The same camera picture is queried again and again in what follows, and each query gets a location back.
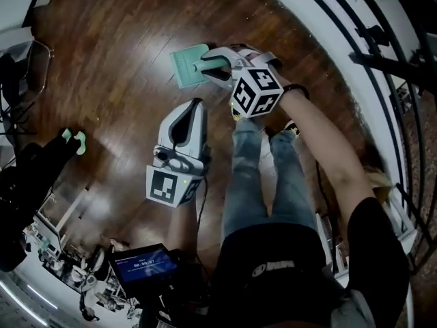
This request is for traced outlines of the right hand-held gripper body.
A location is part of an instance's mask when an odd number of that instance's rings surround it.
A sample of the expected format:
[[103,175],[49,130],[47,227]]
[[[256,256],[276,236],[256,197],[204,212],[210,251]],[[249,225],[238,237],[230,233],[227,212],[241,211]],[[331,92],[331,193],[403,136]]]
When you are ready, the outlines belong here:
[[243,44],[238,45],[236,50],[244,63],[234,68],[238,77],[229,100],[230,106],[244,118],[266,115],[284,93],[283,86],[272,72],[281,62],[271,52],[260,53]]

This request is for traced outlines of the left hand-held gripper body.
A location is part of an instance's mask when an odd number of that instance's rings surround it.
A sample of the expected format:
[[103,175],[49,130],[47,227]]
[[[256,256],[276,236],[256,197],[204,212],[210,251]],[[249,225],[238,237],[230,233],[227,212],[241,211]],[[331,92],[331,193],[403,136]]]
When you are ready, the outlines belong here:
[[210,148],[207,146],[197,159],[156,146],[153,164],[146,167],[146,198],[173,208],[191,201],[209,164]]

